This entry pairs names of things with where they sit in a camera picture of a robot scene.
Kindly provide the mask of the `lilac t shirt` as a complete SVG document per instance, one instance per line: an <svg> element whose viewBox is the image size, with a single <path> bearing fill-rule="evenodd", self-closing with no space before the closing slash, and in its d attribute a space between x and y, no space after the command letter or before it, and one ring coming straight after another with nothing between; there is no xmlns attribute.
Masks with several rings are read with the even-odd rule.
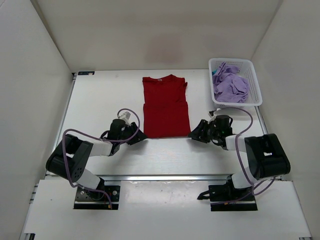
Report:
<svg viewBox="0 0 320 240"><path fill-rule="evenodd" d="M221 103L243 104L250 91L249 81L237 74L239 68L225 61L212 75L214 99Z"/></svg>

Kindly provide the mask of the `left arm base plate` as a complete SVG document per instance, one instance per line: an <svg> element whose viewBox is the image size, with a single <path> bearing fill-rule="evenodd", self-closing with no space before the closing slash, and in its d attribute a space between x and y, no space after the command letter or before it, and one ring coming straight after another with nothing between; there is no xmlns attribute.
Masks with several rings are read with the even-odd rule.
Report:
<svg viewBox="0 0 320 240"><path fill-rule="evenodd" d="M74 197L73 208L75 210L113 210L119 209L119 200L121 193L121 186L115 184L104 183L104 190L108 197L101 192L92 192L84 190L80 187L77 188Z"/></svg>

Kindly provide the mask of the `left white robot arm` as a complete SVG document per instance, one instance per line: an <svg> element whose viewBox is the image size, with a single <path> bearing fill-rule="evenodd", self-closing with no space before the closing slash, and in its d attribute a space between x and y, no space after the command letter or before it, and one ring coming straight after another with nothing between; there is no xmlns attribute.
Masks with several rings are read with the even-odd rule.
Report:
<svg viewBox="0 0 320 240"><path fill-rule="evenodd" d="M86 169L89 158L112 157L122 144L132 146L147 138L135 122L114 119L109 130L103 132L101 138L92 141L65 134L48 158L45 168L73 186L84 189L93 200L100 200L106 194L105 181Z"/></svg>

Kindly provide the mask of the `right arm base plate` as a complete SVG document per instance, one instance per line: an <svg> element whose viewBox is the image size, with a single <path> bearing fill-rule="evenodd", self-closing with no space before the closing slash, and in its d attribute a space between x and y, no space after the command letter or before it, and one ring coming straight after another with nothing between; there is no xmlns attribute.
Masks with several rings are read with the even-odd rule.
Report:
<svg viewBox="0 0 320 240"><path fill-rule="evenodd" d="M236 189L231 186L209 185L197 200L209 200L211 212L251 212L257 211L256 199L250 187Z"/></svg>

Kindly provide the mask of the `red t shirt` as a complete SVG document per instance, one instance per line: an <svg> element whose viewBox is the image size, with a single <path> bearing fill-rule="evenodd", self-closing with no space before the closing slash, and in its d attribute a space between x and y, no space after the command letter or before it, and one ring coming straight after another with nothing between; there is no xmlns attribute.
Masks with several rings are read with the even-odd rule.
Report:
<svg viewBox="0 0 320 240"><path fill-rule="evenodd" d="M186 137L190 132L185 78L143 77L143 131L151 139Z"/></svg>

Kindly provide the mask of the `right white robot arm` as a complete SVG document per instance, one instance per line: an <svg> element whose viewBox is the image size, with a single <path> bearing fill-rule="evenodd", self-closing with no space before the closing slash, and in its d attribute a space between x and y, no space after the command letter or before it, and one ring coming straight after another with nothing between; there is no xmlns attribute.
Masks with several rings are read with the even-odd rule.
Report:
<svg viewBox="0 0 320 240"><path fill-rule="evenodd" d="M218 115L211 121L202 119L188 137L236 152L241 171L228 176L219 190L207 191L208 194L236 200L250 193L260 180L289 174L291 164L276 134L234 134L232 123L233 119L228 115Z"/></svg>

